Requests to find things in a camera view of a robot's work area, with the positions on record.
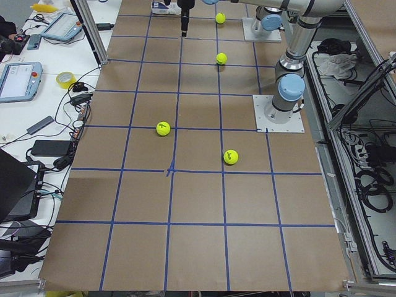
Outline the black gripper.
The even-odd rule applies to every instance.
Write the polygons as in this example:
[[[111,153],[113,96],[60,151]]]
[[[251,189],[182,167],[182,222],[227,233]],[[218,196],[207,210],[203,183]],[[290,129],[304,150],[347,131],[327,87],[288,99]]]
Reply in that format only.
[[[177,0],[177,5],[181,11],[181,36],[187,37],[189,25],[189,10],[194,8],[194,0]]]

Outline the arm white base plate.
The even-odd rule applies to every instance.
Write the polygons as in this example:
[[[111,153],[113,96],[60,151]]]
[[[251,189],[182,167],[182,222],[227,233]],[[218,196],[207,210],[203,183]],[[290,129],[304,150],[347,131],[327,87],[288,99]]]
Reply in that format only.
[[[279,29],[266,31],[261,22],[256,18],[244,17],[242,20],[244,40],[247,42],[281,43],[282,38]]]
[[[272,104],[273,95],[253,95],[257,132],[304,133],[303,120],[295,104],[291,111],[279,111]]]

